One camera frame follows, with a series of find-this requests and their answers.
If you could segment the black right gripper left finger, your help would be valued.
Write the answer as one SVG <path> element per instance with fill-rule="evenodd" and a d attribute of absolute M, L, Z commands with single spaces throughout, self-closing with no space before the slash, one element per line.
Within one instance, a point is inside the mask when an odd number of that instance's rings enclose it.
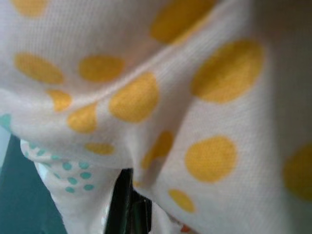
<path fill-rule="evenodd" d="M 104 234 L 131 234 L 132 172 L 122 170 L 115 182 Z"/>

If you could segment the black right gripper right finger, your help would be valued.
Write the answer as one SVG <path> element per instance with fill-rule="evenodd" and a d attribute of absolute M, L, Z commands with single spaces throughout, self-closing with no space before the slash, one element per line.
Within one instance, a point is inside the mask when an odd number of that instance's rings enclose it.
<path fill-rule="evenodd" d="M 137 192 L 133 195 L 134 234 L 149 234 L 152 224 L 152 202 Z"/>

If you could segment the teal upholstered headboard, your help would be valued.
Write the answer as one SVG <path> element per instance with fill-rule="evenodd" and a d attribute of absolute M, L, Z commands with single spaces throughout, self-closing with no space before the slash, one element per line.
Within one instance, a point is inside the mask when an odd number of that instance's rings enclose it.
<path fill-rule="evenodd" d="M 15 136 L 0 172 L 0 234 L 67 234 L 49 191 Z"/>

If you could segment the pink pillow with coloured dots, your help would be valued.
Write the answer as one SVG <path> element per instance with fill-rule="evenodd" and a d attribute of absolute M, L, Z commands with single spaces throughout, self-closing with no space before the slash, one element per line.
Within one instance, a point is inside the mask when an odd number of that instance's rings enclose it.
<path fill-rule="evenodd" d="M 66 234 L 312 234 L 312 0 L 0 0 L 0 125 Z"/>

